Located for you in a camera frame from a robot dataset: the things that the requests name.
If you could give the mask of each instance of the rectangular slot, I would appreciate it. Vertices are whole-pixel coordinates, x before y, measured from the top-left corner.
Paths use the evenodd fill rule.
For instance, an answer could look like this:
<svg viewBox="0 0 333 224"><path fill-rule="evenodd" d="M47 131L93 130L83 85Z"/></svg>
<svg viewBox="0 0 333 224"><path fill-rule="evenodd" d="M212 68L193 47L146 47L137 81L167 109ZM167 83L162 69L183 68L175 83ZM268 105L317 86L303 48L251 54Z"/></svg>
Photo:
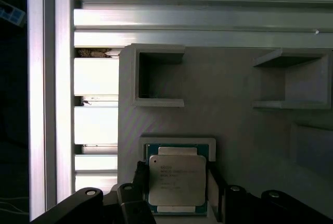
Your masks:
<svg viewBox="0 0 333 224"><path fill-rule="evenodd" d="M175 88L179 83L168 74L176 72L182 58L183 53L139 53L139 98L179 98L180 90Z"/></svg>
<svg viewBox="0 0 333 224"><path fill-rule="evenodd" d="M277 49L255 58L261 69L257 108L330 109L331 53L326 50Z"/></svg>

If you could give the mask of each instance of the open compartment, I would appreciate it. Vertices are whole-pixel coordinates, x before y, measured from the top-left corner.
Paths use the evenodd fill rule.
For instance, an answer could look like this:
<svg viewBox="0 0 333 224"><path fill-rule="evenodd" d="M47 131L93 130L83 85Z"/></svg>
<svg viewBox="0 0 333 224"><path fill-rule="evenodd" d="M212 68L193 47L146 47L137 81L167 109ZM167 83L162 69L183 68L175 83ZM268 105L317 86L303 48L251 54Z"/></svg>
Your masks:
<svg viewBox="0 0 333 224"><path fill-rule="evenodd" d="M261 100L254 108L331 108L331 51L277 49L253 66L261 68Z"/></svg>
<svg viewBox="0 0 333 224"><path fill-rule="evenodd" d="M175 85L168 73L182 63L185 47L180 45L132 44L132 95L134 106L184 107L177 90L163 87Z"/></svg>

